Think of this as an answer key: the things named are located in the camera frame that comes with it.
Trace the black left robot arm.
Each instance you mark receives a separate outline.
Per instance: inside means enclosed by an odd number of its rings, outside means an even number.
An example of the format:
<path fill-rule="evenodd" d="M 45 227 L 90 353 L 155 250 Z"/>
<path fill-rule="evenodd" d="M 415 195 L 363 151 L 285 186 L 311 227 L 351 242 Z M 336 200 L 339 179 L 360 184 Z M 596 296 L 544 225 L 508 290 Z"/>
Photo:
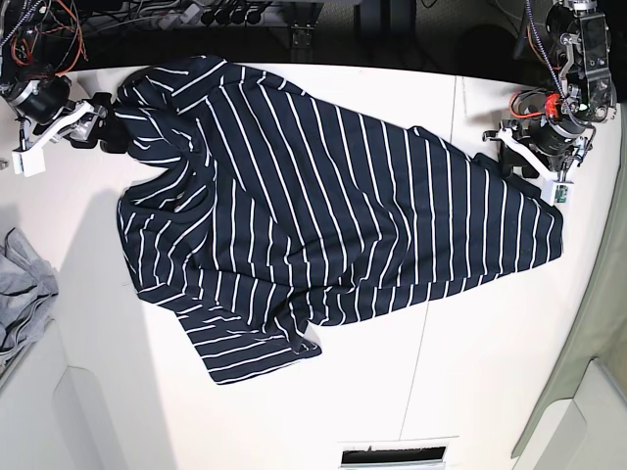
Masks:
<path fill-rule="evenodd" d="M 534 20 L 533 3 L 524 3 L 513 56 L 528 45 L 551 78 L 549 88 L 514 93 L 509 119 L 494 139 L 505 176 L 518 169 L 525 178 L 542 170 L 564 177 L 593 149 L 596 125 L 616 108 L 609 67 L 610 34 L 596 1 L 554 1 L 544 20 L 546 46 Z"/>

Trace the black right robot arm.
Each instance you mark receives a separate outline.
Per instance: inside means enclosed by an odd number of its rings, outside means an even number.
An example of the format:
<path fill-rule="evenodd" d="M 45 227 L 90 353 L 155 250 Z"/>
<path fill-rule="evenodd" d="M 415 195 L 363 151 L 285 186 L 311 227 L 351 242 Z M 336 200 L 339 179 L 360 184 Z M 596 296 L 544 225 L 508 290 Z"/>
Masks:
<path fill-rule="evenodd" d="M 110 93 L 71 99 L 69 73 L 86 59 L 78 2 L 1 3 L 1 99 L 20 126 L 18 156 L 60 140 L 76 149 L 127 151 L 130 137 Z"/>

